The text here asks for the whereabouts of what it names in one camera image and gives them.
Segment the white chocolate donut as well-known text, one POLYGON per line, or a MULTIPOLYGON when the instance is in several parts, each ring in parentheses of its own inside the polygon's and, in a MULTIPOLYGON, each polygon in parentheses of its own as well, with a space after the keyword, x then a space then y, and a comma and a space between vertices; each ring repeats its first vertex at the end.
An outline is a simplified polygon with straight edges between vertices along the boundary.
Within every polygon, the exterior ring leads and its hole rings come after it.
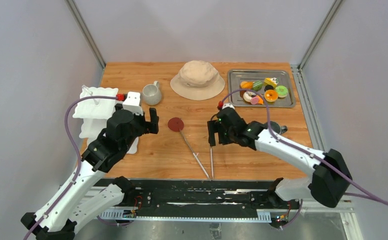
POLYGON ((252 92, 252 91, 245 91, 245 92, 242 94, 243 100, 244 100, 246 103, 248 103, 248 104, 250 104, 250 103, 251 103, 251 100, 252 100, 253 98, 255 98, 255 97, 256 97, 256 94, 255 94, 254 92, 252 92))

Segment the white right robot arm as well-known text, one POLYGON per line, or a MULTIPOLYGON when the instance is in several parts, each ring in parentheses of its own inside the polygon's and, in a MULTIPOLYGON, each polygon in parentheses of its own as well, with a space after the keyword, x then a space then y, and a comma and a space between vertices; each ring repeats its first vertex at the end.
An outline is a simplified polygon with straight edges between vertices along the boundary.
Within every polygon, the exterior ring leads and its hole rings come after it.
POLYGON ((297 179, 277 178, 255 204, 266 203, 279 209, 291 200, 314 199, 328 208, 335 208, 350 185, 352 176, 340 152, 313 149, 275 133, 268 123, 246 121, 231 104, 207 122, 208 142, 237 144, 270 154, 301 170, 307 176, 297 179))

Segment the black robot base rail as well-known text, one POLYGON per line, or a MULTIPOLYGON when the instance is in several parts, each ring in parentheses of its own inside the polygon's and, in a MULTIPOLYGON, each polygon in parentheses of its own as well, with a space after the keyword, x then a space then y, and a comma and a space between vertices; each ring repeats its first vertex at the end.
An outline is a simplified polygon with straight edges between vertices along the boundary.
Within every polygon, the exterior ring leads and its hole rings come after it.
POLYGON ((328 208, 312 199, 280 201, 266 180, 132 179, 133 191, 99 217, 104 221, 265 223, 282 228, 306 213, 351 213, 348 199, 328 208))

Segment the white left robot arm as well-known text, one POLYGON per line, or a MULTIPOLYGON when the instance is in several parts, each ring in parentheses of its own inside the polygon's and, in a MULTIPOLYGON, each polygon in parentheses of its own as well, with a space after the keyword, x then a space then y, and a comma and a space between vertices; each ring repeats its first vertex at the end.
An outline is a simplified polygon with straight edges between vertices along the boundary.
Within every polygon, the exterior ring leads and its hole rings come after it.
POLYGON ((135 187, 125 177, 112 181, 101 193, 81 203, 86 193, 122 160, 136 138, 159 132, 159 117, 155 108, 149 109, 150 121, 143 113, 117 103, 115 112, 106 121, 97 138, 79 157, 79 163, 56 194, 36 212, 27 212, 21 223, 37 240, 72 240, 91 220, 106 209, 121 204, 131 206, 135 187))

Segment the orange macaron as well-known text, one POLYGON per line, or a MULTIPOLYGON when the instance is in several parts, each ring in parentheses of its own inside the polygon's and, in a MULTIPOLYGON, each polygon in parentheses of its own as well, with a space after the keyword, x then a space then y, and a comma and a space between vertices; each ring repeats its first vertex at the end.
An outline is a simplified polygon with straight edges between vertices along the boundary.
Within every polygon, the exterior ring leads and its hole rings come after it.
POLYGON ((252 90, 253 89, 254 82, 253 81, 242 81, 239 84, 239 87, 241 89, 247 89, 247 90, 252 90))

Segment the white tiered dessert stand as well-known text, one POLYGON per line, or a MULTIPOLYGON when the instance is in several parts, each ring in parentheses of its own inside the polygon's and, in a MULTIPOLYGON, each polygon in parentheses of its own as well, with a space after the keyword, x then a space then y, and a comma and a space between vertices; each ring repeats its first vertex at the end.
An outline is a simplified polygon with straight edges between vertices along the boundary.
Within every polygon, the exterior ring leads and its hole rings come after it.
MULTIPOLYGON (((87 87, 85 85, 81 89, 80 99, 90 96, 116 97, 119 91, 118 88, 87 87)), ((87 99, 77 104, 72 117, 74 119, 83 119, 79 138, 87 139, 87 146, 97 138, 102 129, 106 128, 107 120, 115 112, 116 103, 117 100, 96 98, 87 99)), ((139 138, 137 137, 131 144, 127 154, 135 154, 137 152, 138 142, 139 138)))

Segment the metal food tongs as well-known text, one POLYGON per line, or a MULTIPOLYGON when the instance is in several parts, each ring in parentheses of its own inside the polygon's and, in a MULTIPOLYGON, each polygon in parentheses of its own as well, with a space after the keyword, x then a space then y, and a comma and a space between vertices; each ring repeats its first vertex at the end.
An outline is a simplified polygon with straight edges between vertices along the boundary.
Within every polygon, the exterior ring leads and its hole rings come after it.
POLYGON ((189 144, 187 138, 185 137, 184 133, 183 133, 183 130, 180 129, 179 130, 179 133, 180 135, 182 136, 185 144, 187 145, 188 149, 191 151, 191 154, 193 155, 194 159, 196 160, 197 164, 199 165, 199 167, 201 168, 202 172, 205 174, 206 178, 208 180, 211 180, 211 176, 209 175, 209 173, 207 172, 207 170, 205 169, 205 167, 203 166, 203 164, 201 163, 200 159, 198 158, 198 154, 195 153, 195 151, 193 150, 193 148, 191 147, 191 145, 189 144))

